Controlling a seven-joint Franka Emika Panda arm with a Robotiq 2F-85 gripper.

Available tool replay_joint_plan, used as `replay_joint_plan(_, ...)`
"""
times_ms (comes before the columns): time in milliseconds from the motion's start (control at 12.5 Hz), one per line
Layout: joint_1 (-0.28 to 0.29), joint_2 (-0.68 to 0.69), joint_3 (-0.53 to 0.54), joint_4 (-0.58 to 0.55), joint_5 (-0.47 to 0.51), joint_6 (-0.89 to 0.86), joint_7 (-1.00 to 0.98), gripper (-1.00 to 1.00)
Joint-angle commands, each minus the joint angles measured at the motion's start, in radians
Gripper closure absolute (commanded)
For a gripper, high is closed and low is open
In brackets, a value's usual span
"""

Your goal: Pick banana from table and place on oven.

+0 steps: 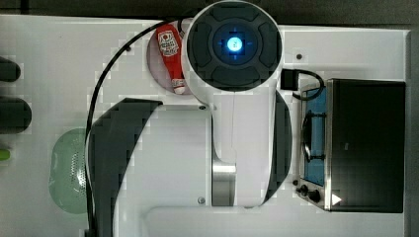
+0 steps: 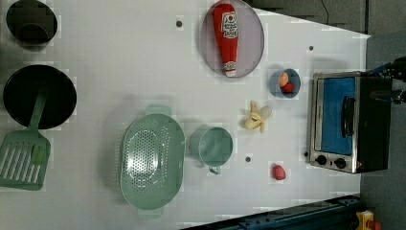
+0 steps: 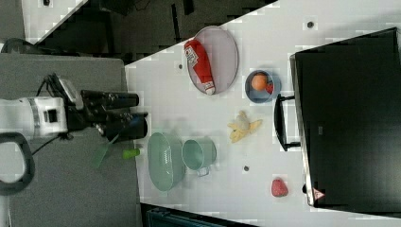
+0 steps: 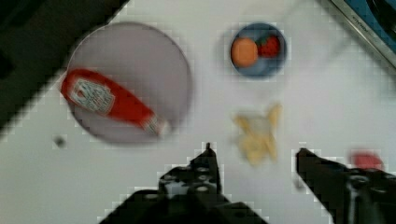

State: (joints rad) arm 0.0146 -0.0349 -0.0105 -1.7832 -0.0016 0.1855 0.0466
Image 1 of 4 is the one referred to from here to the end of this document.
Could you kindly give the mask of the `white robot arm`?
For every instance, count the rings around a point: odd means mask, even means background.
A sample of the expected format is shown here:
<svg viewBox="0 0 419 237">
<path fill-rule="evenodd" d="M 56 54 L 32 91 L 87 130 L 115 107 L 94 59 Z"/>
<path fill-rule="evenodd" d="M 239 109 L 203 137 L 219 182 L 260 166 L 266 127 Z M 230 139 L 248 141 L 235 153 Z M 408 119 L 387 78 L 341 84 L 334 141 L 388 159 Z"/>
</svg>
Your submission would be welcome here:
<svg viewBox="0 0 419 237">
<path fill-rule="evenodd" d="M 282 32 L 260 7 L 221 0 L 192 20 L 179 52 L 181 72 L 193 95 L 211 114 L 214 170 L 233 170 L 231 182 L 210 180 L 214 206 L 253 208 L 273 194 L 276 102 L 283 71 Z M 87 172 L 89 228 L 85 237 L 146 237 L 146 213 L 164 204 L 185 206 L 189 195 L 174 188 L 158 197 L 134 186 L 127 167 L 145 125 L 161 102 L 125 98 L 98 119 L 89 119 Z"/>
</svg>

